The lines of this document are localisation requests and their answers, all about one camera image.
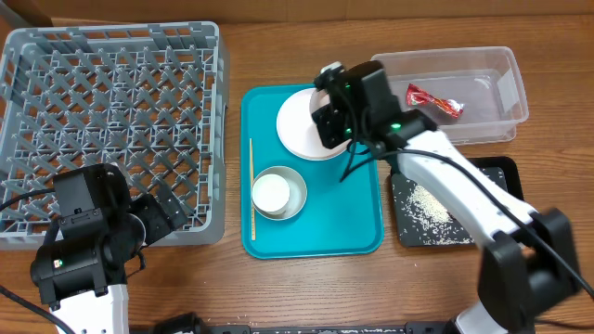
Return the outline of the rice pile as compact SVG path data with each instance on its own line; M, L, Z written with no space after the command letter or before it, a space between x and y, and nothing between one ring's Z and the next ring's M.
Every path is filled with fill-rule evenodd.
M391 177L395 221L405 247L472 245L469 233L425 188L402 174Z

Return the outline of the black waste tray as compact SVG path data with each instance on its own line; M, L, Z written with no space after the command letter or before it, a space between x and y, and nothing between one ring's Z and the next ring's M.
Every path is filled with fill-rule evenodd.
M471 158L490 180L517 199L523 190L517 165L510 157ZM402 174L391 173L398 239L404 247L470 246L473 239L439 201Z

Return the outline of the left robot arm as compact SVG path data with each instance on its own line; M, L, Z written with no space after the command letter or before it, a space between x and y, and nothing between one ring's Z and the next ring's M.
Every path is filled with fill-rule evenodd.
M59 216L31 265L33 284L61 333L126 333L125 265L187 215L171 188L133 199L119 168L96 164L53 179Z

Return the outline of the clear plastic bin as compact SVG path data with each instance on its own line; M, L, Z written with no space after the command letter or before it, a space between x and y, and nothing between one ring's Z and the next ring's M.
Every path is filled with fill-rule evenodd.
M506 46L462 47L377 54L401 108L410 85L462 106L454 118L433 103L416 108L455 145L511 141L529 110L515 56Z

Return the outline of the grey-white bowl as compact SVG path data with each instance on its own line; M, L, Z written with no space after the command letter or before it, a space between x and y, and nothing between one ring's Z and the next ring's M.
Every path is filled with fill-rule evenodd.
M268 174L268 173L278 174L287 180L287 182L289 183L289 186L290 186L290 190L291 190L291 197L289 200L289 204L287 206L286 211L284 211L283 213L278 214L278 215L266 214L266 213L260 212L256 208L255 208L255 210L258 213L260 213L262 216L264 216L265 218L275 220L275 221L288 220L288 219L296 216L301 211L301 209L304 207L304 204L306 203L307 186L306 186L304 179L302 178L302 176L299 173L297 173L295 170L293 170L290 167L272 166L272 167L269 167L269 168L263 170L262 172L260 172L256 176L255 180L259 176Z

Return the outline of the wooden chopstick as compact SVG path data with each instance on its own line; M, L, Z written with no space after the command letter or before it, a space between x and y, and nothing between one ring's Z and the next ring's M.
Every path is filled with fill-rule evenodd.
M254 185L254 159L253 159L253 142L252 138L249 139L249 158L250 158L250 195L251 195L251 240L256 240L256 223L255 214L256 210L253 204L253 185Z

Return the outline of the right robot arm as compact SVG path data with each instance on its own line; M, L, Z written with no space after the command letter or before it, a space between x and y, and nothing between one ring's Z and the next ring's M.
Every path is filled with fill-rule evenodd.
M314 80L329 103L312 119L325 148L366 147L367 162L392 169L430 192L482 253L473 306L440 333L532 333L540 315L583 290L569 218L540 213L497 186L453 146L422 111L404 111L379 61L351 69L335 62Z

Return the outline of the red snack wrapper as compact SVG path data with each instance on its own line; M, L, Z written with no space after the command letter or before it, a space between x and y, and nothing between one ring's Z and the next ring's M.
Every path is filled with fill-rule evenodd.
M456 100L435 97L413 83L407 87L406 102L409 106L436 106L454 119L459 118L464 111L464 105Z

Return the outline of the grey dish rack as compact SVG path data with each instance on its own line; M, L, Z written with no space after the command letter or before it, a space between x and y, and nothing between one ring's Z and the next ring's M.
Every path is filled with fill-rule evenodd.
M29 28L1 50L1 247L34 250L59 216L52 179L119 166L133 197L159 185L187 221L166 246L225 231L229 54L211 21Z

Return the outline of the large white plate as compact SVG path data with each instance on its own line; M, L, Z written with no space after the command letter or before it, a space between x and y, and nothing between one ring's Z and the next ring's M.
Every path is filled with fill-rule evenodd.
M325 161L346 150L348 141L336 148L324 148L309 111L309 100L315 88L292 94L281 105L277 116L277 133L283 146L293 155L309 161Z

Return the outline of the white paper cup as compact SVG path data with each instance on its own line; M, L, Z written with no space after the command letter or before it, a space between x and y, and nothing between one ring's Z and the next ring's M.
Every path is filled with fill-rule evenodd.
M260 212L278 215L286 211L291 197L287 180L275 173L259 176L252 187L252 202Z

